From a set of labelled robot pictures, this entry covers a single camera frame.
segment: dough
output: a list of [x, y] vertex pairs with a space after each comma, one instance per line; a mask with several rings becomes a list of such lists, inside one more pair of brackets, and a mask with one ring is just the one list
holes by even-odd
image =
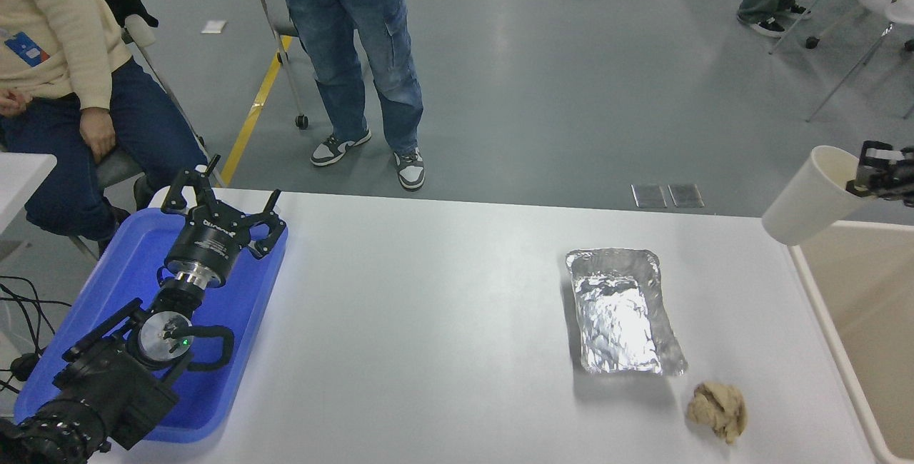
[[717, 382], [702, 382], [695, 387], [695, 395], [688, 405], [688, 418], [709, 425], [729, 445], [740, 437], [748, 422], [740, 390]]

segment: yellow floor line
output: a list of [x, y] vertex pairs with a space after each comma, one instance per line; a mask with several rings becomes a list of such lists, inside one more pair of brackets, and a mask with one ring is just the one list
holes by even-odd
[[[290, 43], [291, 37], [283, 36], [283, 48], [288, 50]], [[251, 139], [251, 134], [254, 132], [254, 126], [257, 125], [257, 120], [261, 117], [263, 105], [267, 102], [267, 96], [270, 96], [270, 90], [273, 87], [273, 82], [276, 81], [280, 66], [281, 64], [278, 62], [276, 54], [274, 54], [270, 69], [267, 70], [267, 74], [261, 83], [261, 89], [258, 90], [257, 96], [254, 96], [254, 103], [251, 105], [251, 110], [248, 111], [248, 117], [244, 120], [244, 125], [241, 127], [241, 132], [238, 133], [238, 138], [235, 139], [235, 145], [231, 148], [231, 153], [226, 159], [225, 166], [222, 167], [222, 181], [225, 182], [226, 186], [229, 186], [232, 176], [235, 175], [238, 162], [241, 161], [244, 149], [248, 146], [248, 140]]]

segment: white table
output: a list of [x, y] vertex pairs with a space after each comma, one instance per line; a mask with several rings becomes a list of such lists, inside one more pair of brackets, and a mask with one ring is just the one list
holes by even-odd
[[53, 155], [0, 152], [0, 232], [56, 165]]
[[[217, 191], [246, 211], [268, 196]], [[305, 193], [278, 204], [287, 252], [222, 429], [91, 463], [874, 461], [788, 250], [758, 219]], [[596, 247], [660, 257], [685, 376], [575, 366], [564, 256]], [[732, 447], [686, 420], [702, 380], [744, 392], [750, 422]]]

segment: cargo pocket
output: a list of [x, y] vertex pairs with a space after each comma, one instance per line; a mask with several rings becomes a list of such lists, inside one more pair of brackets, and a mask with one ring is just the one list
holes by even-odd
[[409, 58], [409, 33], [406, 29], [406, 2], [399, 3], [393, 16], [384, 19], [388, 29], [388, 38], [391, 41], [391, 60], [389, 70], [398, 70], [408, 64]]

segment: beige container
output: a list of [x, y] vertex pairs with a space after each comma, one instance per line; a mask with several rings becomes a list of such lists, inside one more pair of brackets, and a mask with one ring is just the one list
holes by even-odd
[[790, 252], [875, 455], [914, 464], [914, 226], [837, 222]]
[[841, 148], [816, 146], [761, 216], [761, 225], [780, 243], [794, 246], [863, 207], [875, 197], [845, 191], [857, 167], [858, 158]]

